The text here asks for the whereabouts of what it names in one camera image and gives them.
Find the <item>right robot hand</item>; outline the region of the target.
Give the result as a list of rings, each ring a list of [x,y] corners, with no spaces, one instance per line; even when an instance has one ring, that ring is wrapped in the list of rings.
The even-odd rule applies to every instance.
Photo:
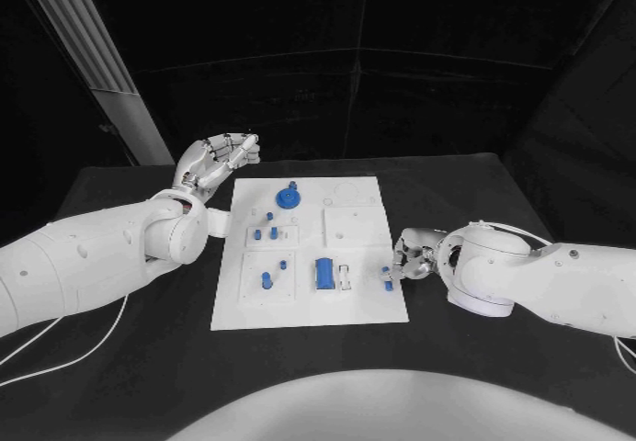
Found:
[[[391,278],[420,280],[437,274],[439,248],[449,233],[429,228],[407,228],[394,246]]]

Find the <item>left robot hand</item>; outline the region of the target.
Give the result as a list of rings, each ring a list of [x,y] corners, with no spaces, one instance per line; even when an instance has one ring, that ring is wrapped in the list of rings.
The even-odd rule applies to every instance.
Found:
[[[179,163],[172,188],[205,203],[230,174],[247,164],[260,163],[259,136],[222,133],[191,144]]]

